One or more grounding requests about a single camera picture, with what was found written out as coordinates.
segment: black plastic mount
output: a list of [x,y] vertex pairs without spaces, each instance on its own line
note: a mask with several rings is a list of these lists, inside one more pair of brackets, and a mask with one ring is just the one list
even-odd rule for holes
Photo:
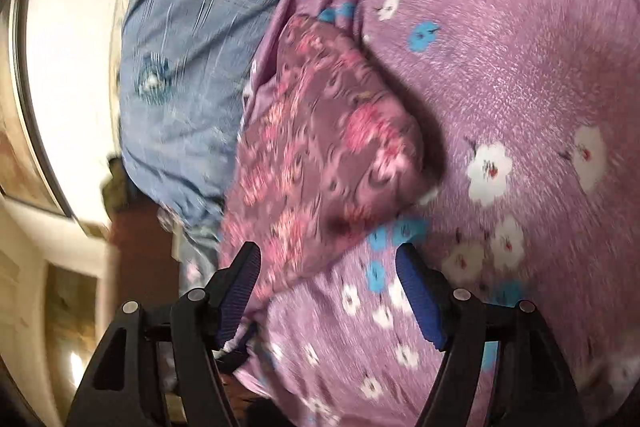
[[[237,329],[248,300],[237,282],[253,288],[259,255],[254,243],[245,243],[228,269],[173,305],[145,311],[126,303],[89,363],[66,426],[168,427],[156,346],[169,341],[190,427],[237,427],[211,349],[220,349]],[[412,255],[419,259],[415,249]],[[531,302],[488,305],[466,290],[447,289],[443,277],[426,279],[440,286],[432,293],[449,314],[449,340],[416,427],[466,426],[485,341],[500,345],[486,427],[585,426],[569,368]]]

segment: blanket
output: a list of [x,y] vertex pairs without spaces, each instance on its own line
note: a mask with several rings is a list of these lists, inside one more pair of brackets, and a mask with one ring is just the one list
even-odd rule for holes
[[[576,377],[616,351],[640,324],[640,0],[281,0],[248,125],[278,100],[278,41],[295,14],[353,38],[420,126],[438,186],[272,296],[243,383],[299,426],[413,425],[441,354],[395,274],[405,237],[453,285],[535,302]],[[494,358],[488,344],[470,425]]]
[[278,1],[130,0],[119,74],[124,165],[188,230],[218,231],[242,88]]

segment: purple floral fabric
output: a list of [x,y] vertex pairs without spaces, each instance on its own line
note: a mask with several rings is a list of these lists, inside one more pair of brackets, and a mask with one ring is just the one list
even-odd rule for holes
[[280,37],[276,93],[238,145],[222,266],[262,252],[251,308],[324,269],[426,188],[422,137],[353,40],[296,16]]
[[[413,425],[441,354],[395,274],[403,239],[486,301],[535,302],[578,380],[616,351],[640,325],[640,0],[281,0],[247,122],[273,107],[293,14],[352,36],[416,119],[438,185],[275,295],[242,381],[301,427]],[[471,426],[494,357],[487,344]]]

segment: floral pillow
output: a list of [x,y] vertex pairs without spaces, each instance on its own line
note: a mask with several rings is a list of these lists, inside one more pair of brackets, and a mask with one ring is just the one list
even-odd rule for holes
[[310,277],[428,188],[417,122],[334,26],[297,16],[278,48],[275,97],[238,145],[221,266],[262,251],[250,306]]

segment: wall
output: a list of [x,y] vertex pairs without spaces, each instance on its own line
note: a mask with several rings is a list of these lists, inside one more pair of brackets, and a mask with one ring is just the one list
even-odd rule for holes
[[45,355],[42,252],[0,199],[0,353],[15,383],[48,427],[62,427]]
[[116,0],[29,0],[26,57],[38,129],[82,221],[108,223],[100,183],[115,150],[109,49]]
[[106,241],[87,237],[72,219],[11,200],[4,200],[4,207],[46,261],[98,279],[105,277],[109,256]]

